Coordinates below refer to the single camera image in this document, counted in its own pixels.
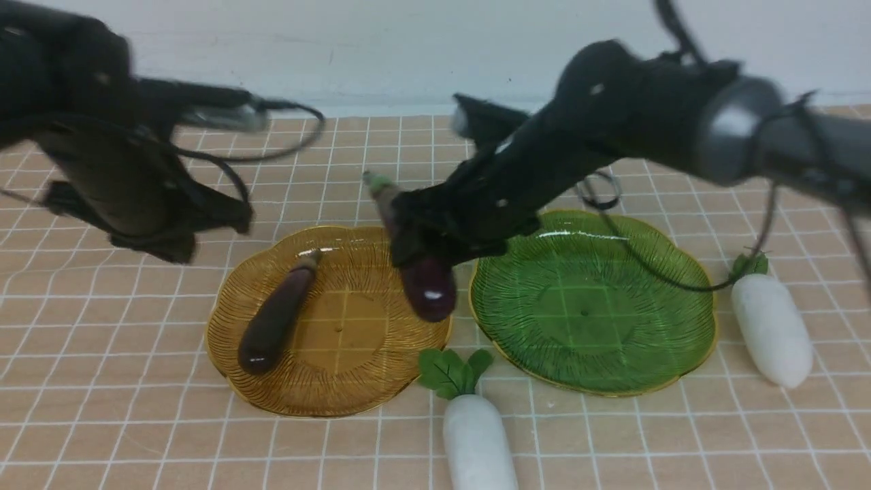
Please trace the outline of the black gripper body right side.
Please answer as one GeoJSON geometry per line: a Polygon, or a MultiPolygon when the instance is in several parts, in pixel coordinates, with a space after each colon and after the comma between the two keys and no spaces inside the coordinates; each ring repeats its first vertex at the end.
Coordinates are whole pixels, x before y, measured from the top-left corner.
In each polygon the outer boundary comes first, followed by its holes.
{"type": "Polygon", "coordinates": [[[475,154],[444,182],[394,198],[397,267],[424,257],[457,265],[504,254],[510,238],[538,229],[546,204],[612,164],[612,151],[551,103],[529,114],[466,94],[455,102],[455,133],[475,143],[475,154]]]}

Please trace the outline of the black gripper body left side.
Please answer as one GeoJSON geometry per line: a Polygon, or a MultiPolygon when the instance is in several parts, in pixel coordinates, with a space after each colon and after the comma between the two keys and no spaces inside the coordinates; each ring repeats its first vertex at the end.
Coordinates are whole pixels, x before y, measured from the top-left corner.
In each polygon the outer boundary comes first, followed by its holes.
{"type": "Polygon", "coordinates": [[[250,230],[246,189],[233,198],[200,184],[160,140],[56,125],[38,133],[37,145],[63,175],[48,186],[43,206],[102,230],[115,247],[188,264],[198,233],[250,230]]]}

